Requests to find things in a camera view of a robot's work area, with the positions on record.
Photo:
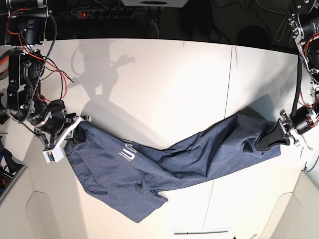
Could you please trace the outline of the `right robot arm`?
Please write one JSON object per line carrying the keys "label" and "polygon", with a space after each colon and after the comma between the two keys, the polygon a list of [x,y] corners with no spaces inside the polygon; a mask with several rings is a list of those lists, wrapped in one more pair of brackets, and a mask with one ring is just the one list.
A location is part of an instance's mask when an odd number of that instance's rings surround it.
{"label": "right robot arm", "polygon": [[11,49],[6,51],[0,61],[8,62],[1,71],[1,80],[8,79],[7,101],[0,105],[0,122],[8,119],[24,124],[29,122],[31,131],[38,137],[46,150],[52,150],[60,141],[83,143],[86,134],[78,124],[89,121],[88,116],[79,117],[67,114],[61,97],[49,101],[41,93],[41,80],[47,65],[52,73],[57,72],[62,81],[62,91],[66,92],[68,75],[59,69],[37,48],[45,42],[46,25],[53,24],[53,39],[57,37],[57,24],[45,0],[7,0],[8,9],[4,44]]}

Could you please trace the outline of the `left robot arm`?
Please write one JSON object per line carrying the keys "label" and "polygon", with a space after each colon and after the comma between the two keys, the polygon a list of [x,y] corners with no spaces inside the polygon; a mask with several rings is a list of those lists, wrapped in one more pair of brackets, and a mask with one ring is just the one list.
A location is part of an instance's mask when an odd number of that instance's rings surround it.
{"label": "left robot arm", "polygon": [[[278,11],[287,16],[299,58],[297,85],[292,112],[280,112],[280,119],[255,142],[258,151],[275,145],[298,144],[302,135],[319,124],[319,2],[317,0],[273,0]],[[312,103],[304,101],[301,92],[302,71],[311,80]]]}

